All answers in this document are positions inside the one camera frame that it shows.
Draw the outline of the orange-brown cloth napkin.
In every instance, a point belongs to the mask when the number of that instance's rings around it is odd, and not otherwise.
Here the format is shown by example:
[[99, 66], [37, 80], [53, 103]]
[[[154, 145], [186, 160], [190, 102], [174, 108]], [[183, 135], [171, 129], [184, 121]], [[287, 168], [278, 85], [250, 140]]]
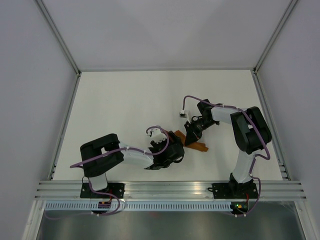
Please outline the orange-brown cloth napkin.
[[201, 142], [194, 142], [194, 143], [191, 143], [190, 145], [185, 145], [186, 136], [180, 130], [176, 130], [174, 134], [180, 138], [181, 142], [183, 143], [183, 146], [186, 148], [197, 150], [200, 152], [207, 152], [209, 150], [206, 144]]

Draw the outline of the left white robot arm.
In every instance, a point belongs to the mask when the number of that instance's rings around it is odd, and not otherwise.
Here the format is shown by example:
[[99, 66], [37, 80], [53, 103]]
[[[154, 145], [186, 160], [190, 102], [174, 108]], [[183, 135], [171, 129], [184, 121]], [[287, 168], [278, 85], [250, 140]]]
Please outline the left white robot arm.
[[109, 193], [107, 171], [119, 164], [139, 165], [145, 170], [158, 171], [183, 160], [184, 145], [172, 131], [153, 126], [146, 130], [146, 134], [151, 141], [150, 147], [145, 149], [123, 143], [115, 133], [87, 142], [80, 147], [81, 162], [71, 168], [83, 169], [92, 193], [104, 198]]

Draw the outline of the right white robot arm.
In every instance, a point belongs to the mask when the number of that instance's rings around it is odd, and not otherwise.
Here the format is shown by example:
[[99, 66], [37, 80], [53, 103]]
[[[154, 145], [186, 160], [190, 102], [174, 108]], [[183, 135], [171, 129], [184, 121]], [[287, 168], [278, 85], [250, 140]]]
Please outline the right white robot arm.
[[222, 103], [213, 104], [208, 99], [199, 100], [199, 116], [188, 119], [185, 146], [201, 139], [203, 131], [220, 123], [232, 127], [235, 143], [239, 149], [237, 162], [227, 183], [214, 183], [208, 188], [215, 199], [257, 199], [259, 188], [252, 171], [257, 157], [271, 158], [267, 144], [272, 140], [271, 131], [256, 106], [241, 109]]

